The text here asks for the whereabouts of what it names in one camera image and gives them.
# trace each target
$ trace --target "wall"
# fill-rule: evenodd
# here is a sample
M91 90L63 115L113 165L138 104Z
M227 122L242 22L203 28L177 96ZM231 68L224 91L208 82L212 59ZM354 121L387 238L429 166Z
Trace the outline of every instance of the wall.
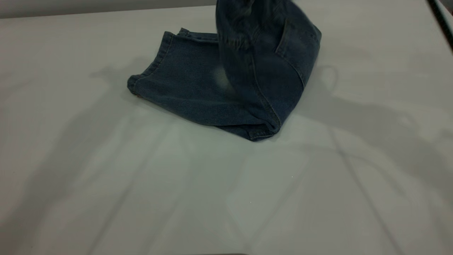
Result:
M0 0L0 18L215 4L216 0Z

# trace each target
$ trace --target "seam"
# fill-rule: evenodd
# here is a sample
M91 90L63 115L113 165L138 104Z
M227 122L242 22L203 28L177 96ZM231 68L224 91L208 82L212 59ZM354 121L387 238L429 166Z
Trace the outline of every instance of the seam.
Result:
M218 44L217 38L193 36L192 34L188 34L187 36L185 36L185 39L196 41L196 42L199 42L199 43L215 43L215 44Z
M288 44L287 34L289 33L288 25L289 25L288 20L285 20L282 37L280 38L279 45L277 45L277 48L275 49L274 52L276 54L278 54L279 51L282 51L283 53L286 51L286 45Z
M209 35L211 35L209 33L193 33L187 29L184 29L184 31L183 31L183 28L181 28L181 32L179 32L179 34L177 34L176 36L183 36L183 37L186 37L189 39L194 39L194 40L203 41L203 42L206 42L206 41L217 42L217 36L208 37Z
M284 61L286 61L294 69L294 71L296 71L297 75L299 76L300 82L302 83L302 88L305 89L304 79L303 79L302 75L300 74L300 72L297 70L297 68L293 64L291 64L291 62L289 60L287 60L284 56L282 56L278 53L277 53L277 55L279 57L281 57Z
M250 136L250 139L257 139L257 138L265 138L265 137L271 137L274 134L269 134L269 135L263 135L263 136Z
M289 23L291 23L291 25L293 26L293 29L297 31L297 33L300 33L300 34L303 34L303 35L307 35L308 37L310 37L312 40L314 40L315 42L317 43L320 43L320 39L317 37L317 35L313 34L313 33L310 33L309 31L305 30L304 28L300 27L300 25L297 23L297 22L291 22L289 21ZM316 28L315 25L311 24L311 26L313 27L313 29L318 29Z
M135 81L135 83L134 83L134 89L135 89L135 85L137 84L137 82L139 82L140 80L142 80L142 79L144 79L144 78L146 78L146 77L148 77L148 76L154 74L154 72L157 71L157 69L159 69L160 64L164 61L165 57L167 56L167 54L168 54L168 52L169 52L169 50L170 50L170 47L171 47L171 45L172 45L172 43L173 43L173 37L174 37L174 34L171 34L170 43L169 43L167 49L165 50L165 55L164 55L164 56L162 57L162 59L157 63L157 65L156 65L156 67L154 68L154 70L153 70L151 73L149 73L148 75L145 75L145 76L143 76L143 77L138 78L138 79Z
M259 92L259 97L261 99L261 103L266 107L266 108L270 108L272 110L272 113L274 114L274 118L276 118L278 120L278 123L279 123L279 129L280 127L282 126L281 124L281 121L280 121L280 118L279 116L277 115L277 113L275 112L274 108L272 107L272 105L269 103L269 100L267 100L267 98L264 96L263 92L261 91L261 88L258 84L258 79L256 78L256 71L255 71L255 61L253 60L253 56L251 57L251 64L252 64L252 72L253 72L253 78L254 78L254 82L255 82L255 85L256 85L256 88Z

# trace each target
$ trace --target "jeans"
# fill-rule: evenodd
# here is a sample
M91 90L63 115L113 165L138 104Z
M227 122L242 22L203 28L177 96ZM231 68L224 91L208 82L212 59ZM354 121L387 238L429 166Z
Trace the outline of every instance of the jeans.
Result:
M289 0L218 0L217 34L165 32L129 90L251 141L275 135L299 101L321 32Z

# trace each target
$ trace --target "denim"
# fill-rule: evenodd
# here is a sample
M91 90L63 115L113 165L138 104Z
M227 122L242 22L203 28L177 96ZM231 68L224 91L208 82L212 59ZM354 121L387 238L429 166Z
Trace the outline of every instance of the denim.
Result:
M298 103L321 32L289 0L218 0L217 34L165 32L129 90L190 121L251 141L275 135Z

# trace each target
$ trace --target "folded fabric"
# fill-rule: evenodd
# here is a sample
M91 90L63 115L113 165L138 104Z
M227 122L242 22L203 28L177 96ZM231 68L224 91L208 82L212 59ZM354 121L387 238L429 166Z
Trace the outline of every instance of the folded fabric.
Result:
M129 90L251 141L275 135L310 77L321 32L289 0L218 0L217 34L165 32Z

